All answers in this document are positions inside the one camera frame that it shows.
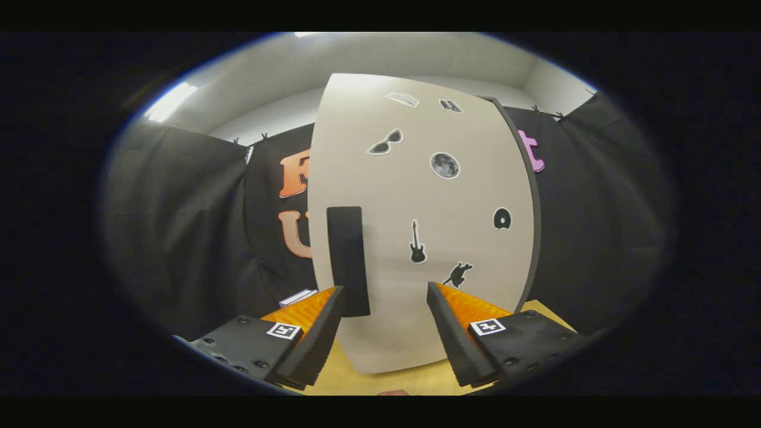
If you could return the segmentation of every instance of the moon sticker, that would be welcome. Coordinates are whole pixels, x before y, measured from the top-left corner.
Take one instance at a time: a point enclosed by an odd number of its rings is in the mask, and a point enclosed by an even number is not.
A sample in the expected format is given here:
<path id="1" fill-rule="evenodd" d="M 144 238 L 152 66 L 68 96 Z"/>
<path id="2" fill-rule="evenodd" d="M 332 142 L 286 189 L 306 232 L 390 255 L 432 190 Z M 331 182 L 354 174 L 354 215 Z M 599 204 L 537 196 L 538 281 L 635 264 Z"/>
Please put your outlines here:
<path id="1" fill-rule="evenodd" d="M 452 180 L 460 175 L 460 162 L 449 153 L 434 153 L 431 156 L 431 169 L 439 177 Z"/>

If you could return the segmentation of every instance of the animal silhouette sticker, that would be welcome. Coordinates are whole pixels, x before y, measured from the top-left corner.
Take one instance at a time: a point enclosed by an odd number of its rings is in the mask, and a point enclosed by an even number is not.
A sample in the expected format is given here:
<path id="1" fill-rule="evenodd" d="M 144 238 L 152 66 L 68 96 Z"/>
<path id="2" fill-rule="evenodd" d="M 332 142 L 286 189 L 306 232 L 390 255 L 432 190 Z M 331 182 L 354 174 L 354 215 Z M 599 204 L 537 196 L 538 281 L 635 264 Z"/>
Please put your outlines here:
<path id="1" fill-rule="evenodd" d="M 465 275 L 465 271 L 470 269 L 473 269 L 472 264 L 465 263 L 465 265 L 463 265 L 463 262 L 459 262 L 449 273 L 449 278 L 442 282 L 441 285 L 446 286 L 447 283 L 452 282 L 454 288 L 459 289 L 460 285 L 465 282 L 465 277 L 463 276 Z"/>
<path id="2" fill-rule="evenodd" d="M 395 129 L 391 131 L 383 141 L 373 144 L 368 150 L 368 153 L 371 155 L 385 155 L 388 152 L 391 152 L 391 146 L 389 144 L 399 144 L 402 140 L 404 140 L 402 131 L 400 129 Z"/>
<path id="3" fill-rule="evenodd" d="M 449 153 L 434 153 L 431 156 L 431 169 L 439 177 L 452 180 L 460 175 L 460 162 Z"/>
<path id="4" fill-rule="evenodd" d="M 417 219 L 412 221 L 412 242 L 409 243 L 409 249 L 412 250 L 412 255 L 409 259 L 414 264 L 420 264 L 428 258 L 425 255 L 425 245 L 418 242 L 418 221 Z"/>
<path id="5" fill-rule="evenodd" d="M 499 229 L 509 229 L 510 228 L 510 212 L 507 208 L 501 207 L 497 208 L 496 211 L 494 211 L 494 228 Z"/>

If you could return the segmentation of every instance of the black curtain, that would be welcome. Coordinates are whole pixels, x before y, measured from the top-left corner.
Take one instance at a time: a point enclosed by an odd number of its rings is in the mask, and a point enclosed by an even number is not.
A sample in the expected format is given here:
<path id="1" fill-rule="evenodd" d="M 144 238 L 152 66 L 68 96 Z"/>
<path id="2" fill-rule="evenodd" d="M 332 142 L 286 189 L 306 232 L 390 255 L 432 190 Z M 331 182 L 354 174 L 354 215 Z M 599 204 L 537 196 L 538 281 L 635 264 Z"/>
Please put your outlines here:
<path id="1" fill-rule="evenodd" d="M 674 243 L 675 193 L 635 124 L 598 92 L 565 119 L 505 107 L 538 146 L 542 240 L 529 300 L 577 331 L 612 327 L 657 285 Z"/>
<path id="2" fill-rule="evenodd" d="M 244 231 L 246 154 L 154 123 L 115 146 L 103 189 L 107 258 L 120 290 L 172 334 L 195 340 L 271 310 Z"/>

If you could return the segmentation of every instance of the guitar sticker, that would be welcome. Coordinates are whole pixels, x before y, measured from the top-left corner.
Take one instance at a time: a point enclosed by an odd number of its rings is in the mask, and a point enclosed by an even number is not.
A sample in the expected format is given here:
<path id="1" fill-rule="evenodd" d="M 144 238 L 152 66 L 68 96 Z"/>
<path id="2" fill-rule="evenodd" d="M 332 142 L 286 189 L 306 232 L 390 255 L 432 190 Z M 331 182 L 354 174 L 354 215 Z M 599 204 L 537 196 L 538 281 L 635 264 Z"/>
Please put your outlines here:
<path id="1" fill-rule="evenodd" d="M 388 95 L 386 95 L 386 98 L 412 108 L 417 108 L 418 104 L 420 103 L 420 101 L 417 101 L 412 95 L 401 94 L 399 92 L 390 92 Z"/>
<path id="2" fill-rule="evenodd" d="M 412 221 L 412 242 L 409 243 L 409 249 L 412 250 L 412 255 L 409 259 L 414 264 L 421 264 L 425 262 L 428 256 L 425 255 L 425 245 L 418 242 L 418 220 Z"/>
<path id="3" fill-rule="evenodd" d="M 373 146 L 368 150 L 368 154 L 385 155 L 391 152 L 390 144 L 399 144 L 402 142 L 402 140 L 404 140 L 404 135 L 402 134 L 401 129 L 397 128 L 391 131 L 383 141 L 373 144 Z"/>
<path id="4" fill-rule="evenodd" d="M 505 207 L 497 208 L 496 211 L 494 211 L 494 228 L 499 229 L 509 229 L 510 228 L 510 212 Z"/>
<path id="5" fill-rule="evenodd" d="M 441 285 L 446 286 L 447 283 L 452 282 L 454 288 L 459 289 L 462 283 L 465 282 L 465 277 L 463 276 L 465 275 L 465 271 L 470 269 L 473 269 L 472 264 L 465 263 L 463 265 L 463 262 L 459 262 L 457 266 L 455 266 L 454 269 L 449 272 L 449 277 L 446 281 L 442 282 Z"/>
<path id="6" fill-rule="evenodd" d="M 431 156 L 431 169 L 445 180 L 452 180 L 460 175 L 460 162 L 449 153 L 434 153 Z"/>

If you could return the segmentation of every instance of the sunglasses sticker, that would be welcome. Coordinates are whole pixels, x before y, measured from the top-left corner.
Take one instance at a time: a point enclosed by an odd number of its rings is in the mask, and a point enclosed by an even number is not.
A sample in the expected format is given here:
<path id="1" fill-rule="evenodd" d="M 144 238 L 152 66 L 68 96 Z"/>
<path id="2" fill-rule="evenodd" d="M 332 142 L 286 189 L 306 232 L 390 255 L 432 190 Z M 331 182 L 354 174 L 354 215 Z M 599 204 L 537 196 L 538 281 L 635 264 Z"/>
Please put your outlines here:
<path id="1" fill-rule="evenodd" d="M 460 175 L 460 162 L 449 153 L 434 153 L 431 156 L 431 169 L 439 177 L 452 180 Z"/>
<path id="2" fill-rule="evenodd" d="M 404 140 L 404 135 L 401 129 L 395 129 L 391 131 L 386 138 L 381 142 L 376 142 L 368 150 L 370 155 L 385 155 L 391 152 L 391 144 L 399 144 Z"/>
<path id="3" fill-rule="evenodd" d="M 460 106 L 458 106 L 457 103 L 452 100 L 439 100 L 438 103 L 441 104 L 444 110 L 453 111 L 455 113 L 463 112 L 463 109 L 461 109 Z"/>
<path id="4" fill-rule="evenodd" d="M 399 92 L 390 92 L 388 95 L 386 95 L 386 98 L 412 108 L 417 108 L 418 104 L 420 104 L 420 101 L 417 101 L 412 95 L 401 94 Z"/>

